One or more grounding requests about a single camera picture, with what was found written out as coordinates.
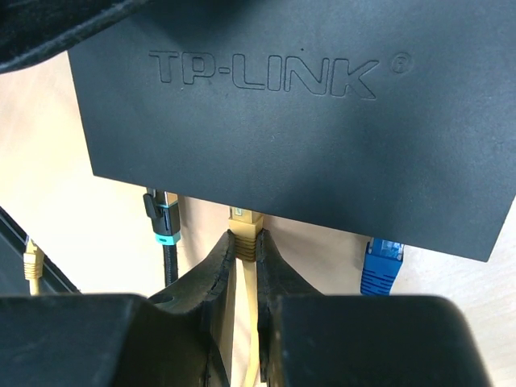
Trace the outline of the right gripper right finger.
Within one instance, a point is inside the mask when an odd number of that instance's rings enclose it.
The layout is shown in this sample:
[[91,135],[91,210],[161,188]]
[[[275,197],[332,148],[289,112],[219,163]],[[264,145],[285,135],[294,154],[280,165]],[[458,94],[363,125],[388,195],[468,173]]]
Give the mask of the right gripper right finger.
[[256,245],[260,378],[269,386],[489,386],[461,311],[435,296],[325,295]]

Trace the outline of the small black network switch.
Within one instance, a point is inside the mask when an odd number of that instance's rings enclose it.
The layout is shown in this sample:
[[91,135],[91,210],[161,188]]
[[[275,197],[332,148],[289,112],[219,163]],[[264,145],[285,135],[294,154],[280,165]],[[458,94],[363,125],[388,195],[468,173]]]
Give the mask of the small black network switch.
[[512,1],[154,1],[69,51],[96,176],[486,261]]

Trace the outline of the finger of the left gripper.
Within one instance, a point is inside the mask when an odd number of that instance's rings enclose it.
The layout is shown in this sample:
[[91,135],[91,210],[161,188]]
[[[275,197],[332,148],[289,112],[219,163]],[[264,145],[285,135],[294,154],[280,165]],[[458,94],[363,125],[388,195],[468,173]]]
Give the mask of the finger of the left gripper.
[[2,1],[1,73],[42,63],[147,4],[147,0]]

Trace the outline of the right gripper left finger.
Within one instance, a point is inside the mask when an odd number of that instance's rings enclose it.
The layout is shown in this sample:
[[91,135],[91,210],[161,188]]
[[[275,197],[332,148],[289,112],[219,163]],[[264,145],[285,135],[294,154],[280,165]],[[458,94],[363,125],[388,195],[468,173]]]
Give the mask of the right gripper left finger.
[[4,386],[228,386],[235,237],[149,298],[63,294],[1,300]]

